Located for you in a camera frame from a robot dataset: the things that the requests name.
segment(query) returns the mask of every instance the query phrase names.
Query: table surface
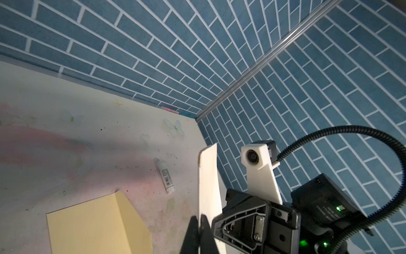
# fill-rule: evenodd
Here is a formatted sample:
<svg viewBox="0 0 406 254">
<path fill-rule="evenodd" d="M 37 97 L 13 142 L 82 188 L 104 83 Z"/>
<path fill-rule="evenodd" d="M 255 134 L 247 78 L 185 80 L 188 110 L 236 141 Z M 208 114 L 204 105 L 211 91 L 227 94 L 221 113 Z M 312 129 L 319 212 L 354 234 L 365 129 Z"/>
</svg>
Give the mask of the table surface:
<svg viewBox="0 0 406 254">
<path fill-rule="evenodd" d="M 46 213 L 117 190 L 151 231 L 154 253 L 179 252 L 206 146 L 193 119 L 9 63 L 0 76 L 2 254 L 50 254 Z M 154 157 L 166 161 L 174 193 Z"/>
</svg>

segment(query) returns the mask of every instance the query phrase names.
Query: glue stick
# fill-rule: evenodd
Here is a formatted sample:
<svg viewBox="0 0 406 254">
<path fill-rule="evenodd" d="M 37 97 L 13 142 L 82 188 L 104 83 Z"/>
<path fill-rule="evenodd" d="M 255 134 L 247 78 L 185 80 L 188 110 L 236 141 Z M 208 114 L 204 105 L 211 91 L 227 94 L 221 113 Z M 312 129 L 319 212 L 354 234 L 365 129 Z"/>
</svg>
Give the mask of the glue stick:
<svg viewBox="0 0 406 254">
<path fill-rule="evenodd" d="M 164 182 L 166 193 L 170 194 L 174 192 L 175 186 L 173 186 L 173 182 L 171 176 L 169 175 L 169 171 L 165 161 L 160 161 L 158 158 L 155 158 L 154 160 L 156 162 L 156 165 L 158 166 L 159 172 L 161 173 L 161 178 L 162 181 Z"/>
</svg>

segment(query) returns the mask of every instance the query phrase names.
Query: green led light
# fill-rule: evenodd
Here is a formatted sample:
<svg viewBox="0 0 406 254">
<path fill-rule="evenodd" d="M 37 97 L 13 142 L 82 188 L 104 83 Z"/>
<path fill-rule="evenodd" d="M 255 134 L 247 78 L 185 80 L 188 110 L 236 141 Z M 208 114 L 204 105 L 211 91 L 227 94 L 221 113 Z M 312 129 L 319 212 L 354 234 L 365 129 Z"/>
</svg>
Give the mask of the green led light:
<svg viewBox="0 0 406 254">
<path fill-rule="evenodd" d="M 306 240 L 300 241 L 299 242 L 300 247 L 306 246 L 308 245 L 308 243 L 306 242 Z"/>
</svg>

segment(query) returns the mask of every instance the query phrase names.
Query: yellow cardboard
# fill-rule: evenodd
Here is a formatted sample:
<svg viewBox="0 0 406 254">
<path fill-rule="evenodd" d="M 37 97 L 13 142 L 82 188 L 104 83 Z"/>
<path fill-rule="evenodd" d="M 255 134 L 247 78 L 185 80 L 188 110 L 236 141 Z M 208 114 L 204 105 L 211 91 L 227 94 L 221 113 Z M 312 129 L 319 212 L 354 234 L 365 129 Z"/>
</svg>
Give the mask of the yellow cardboard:
<svg viewBox="0 0 406 254">
<path fill-rule="evenodd" d="M 47 214 L 52 254 L 152 254 L 152 236 L 123 192 Z"/>
</svg>

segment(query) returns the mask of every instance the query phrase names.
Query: brick wallpaper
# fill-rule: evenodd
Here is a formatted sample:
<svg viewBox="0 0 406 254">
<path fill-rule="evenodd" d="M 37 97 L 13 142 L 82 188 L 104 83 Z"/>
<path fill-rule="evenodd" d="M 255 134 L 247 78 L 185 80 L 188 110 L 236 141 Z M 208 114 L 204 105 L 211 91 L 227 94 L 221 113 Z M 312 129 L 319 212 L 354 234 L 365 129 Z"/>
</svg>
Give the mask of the brick wallpaper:
<svg viewBox="0 0 406 254">
<path fill-rule="evenodd" d="M 383 130 L 406 144 L 406 15 L 386 1 L 344 0 L 199 122 L 217 142 L 218 169 L 229 188 L 247 190 L 240 148 L 259 139 L 279 150 L 329 126 Z M 283 199 L 326 173 L 369 215 L 399 189 L 399 160 L 361 135 L 321 138 L 275 170 Z M 367 253 L 406 253 L 406 208 L 352 241 Z"/>
<path fill-rule="evenodd" d="M 0 0 L 0 54 L 195 114 L 322 0 Z"/>
</svg>

